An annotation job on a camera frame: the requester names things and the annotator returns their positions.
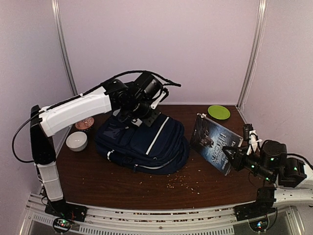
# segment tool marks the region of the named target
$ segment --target backpack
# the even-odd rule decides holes
[[[97,152],[120,166],[150,174],[171,174],[182,168],[189,156],[184,127],[160,114],[148,127],[120,122],[111,115],[98,129]]]

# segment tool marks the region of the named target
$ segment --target white wall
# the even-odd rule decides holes
[[[0,51],[0,234],[12,235],[30,192],[40,186],[33,164],[15,160],[13,134],[33,105],[71,96],[51,2],[0,0]],[[16,151],[31,159],[28,127],[17,138]]]
[[[244,105],[246,120],[253,123],[262,139],[283,142],[288,152],[299,153],[313,163],[311,0],[269,1],[256,64]],[[312,232],[313,210],[305,208],[306,230]]]
[[[182,84],[164,103],[236,104],[258,7],[258,0],[60,1],[77,89],[151,70]]]

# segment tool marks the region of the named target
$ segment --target white bowl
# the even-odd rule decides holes
[[[67,138],[67,146],[74,152],[84,150],[87,146],[87,135],[84,132],[77,131],[70,134]]]

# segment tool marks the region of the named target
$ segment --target book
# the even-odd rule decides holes
[[[240,147],[242,142],[241,136],[207,118],[205,114],[197,114],[190,145],[224,175],[230,172],[231,164],[222,147]]]

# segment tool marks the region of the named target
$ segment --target brown tabletop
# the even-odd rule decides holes
[[[166,115],[185,126],[190,140],[196,113],[207,113],[208,106],[159,106]],[[243,120],[234,106],[228,120],[217,121],[242,136]],[[72,152],[64,144],[58,156],[62,189],[65,198],[74,203],[121,209],[190,209],[243,203],[256,199],[262,180],[248,171],[231,172],[224,176],[194,150],[187,164],[172,175],[134,173],[97,154],[94,135],[108,115],[95,116],[94,128],[88,133],[88,145],[82,152]]]

